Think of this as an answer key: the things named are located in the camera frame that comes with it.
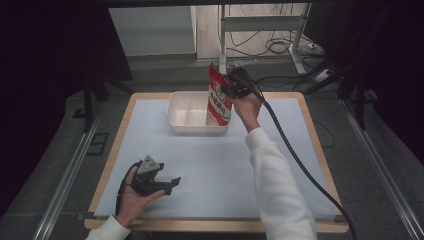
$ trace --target snack bag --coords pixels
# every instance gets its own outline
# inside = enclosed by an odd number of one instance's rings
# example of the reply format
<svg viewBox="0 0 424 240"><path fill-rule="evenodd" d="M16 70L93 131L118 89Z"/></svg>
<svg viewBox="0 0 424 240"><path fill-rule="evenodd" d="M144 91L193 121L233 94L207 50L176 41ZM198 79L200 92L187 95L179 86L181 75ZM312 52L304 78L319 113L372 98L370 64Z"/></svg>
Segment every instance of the snack bag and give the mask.
<svg viewBox="0 0 424 240"><path fill-rule="evenodd" d="M221 86L230 86L231 84L221 75L213 63L209 67L209 80L208 111L220 126L226 126L230 122L233 104L221 92Z"/></svg>

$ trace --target wrist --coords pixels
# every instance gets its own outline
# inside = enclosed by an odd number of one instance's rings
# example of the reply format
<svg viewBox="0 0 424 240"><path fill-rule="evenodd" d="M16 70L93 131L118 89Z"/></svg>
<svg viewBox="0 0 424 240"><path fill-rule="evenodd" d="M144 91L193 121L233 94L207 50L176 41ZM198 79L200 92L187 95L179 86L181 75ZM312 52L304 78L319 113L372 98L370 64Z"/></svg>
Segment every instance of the wrist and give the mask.
<svg viewBox="0 0 424 240"><path fill-rule="evenodd" d="M250 122L244 122L244 126L246 128L247 133L251 132L252 130L260 127L258 121L250 121Z"/></svg>

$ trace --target person's right hand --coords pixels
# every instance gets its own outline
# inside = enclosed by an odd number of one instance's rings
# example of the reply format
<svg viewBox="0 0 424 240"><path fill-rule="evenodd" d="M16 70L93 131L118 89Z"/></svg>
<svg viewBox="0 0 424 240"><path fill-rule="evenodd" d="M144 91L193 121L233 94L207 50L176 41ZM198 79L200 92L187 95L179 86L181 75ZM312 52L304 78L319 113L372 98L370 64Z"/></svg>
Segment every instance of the person's right hand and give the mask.
<svg viewBox="0 0 424 240"><path fill-rule="evenodd" d="M247 132L252 131L255 128L260 127L258 122L258 115L261 109L262 103L251 93L243 99L229 98L234 105L234 110L239 115L241 121L246 127Z"/></svg>

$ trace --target person's left hand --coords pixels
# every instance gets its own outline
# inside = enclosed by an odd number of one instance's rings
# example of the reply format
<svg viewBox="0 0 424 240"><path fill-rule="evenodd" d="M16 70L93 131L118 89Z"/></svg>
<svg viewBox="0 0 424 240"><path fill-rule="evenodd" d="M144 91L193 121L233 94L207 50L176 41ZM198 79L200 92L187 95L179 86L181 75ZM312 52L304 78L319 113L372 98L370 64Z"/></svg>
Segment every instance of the person's left hand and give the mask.
<svg viewBox="0 0 424 240"><path fill-rule="evenodd" d="M134 220L140 217L150 202L165 194L165 190L160 190L146 197L138 195L131 187L131 182L136 171L137 167L134 167L127 177L124 192L122 193L121 205L119 206L119 213L116 217L116 220L125 228L128 228Z"/></svg>

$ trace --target plastic container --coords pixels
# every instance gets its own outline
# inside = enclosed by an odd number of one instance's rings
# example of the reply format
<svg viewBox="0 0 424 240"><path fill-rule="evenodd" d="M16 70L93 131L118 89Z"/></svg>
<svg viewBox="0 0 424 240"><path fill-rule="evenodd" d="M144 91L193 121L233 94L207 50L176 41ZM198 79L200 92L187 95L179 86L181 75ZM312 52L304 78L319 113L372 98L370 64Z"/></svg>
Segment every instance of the plastic container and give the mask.
<svg viewBox="0 0 424 240"><path fill-rule="evenodd" d="M174 92L168 106L169 123L178 133L225 133L228 125L220 126L207 107L207 91Z"/></svg>

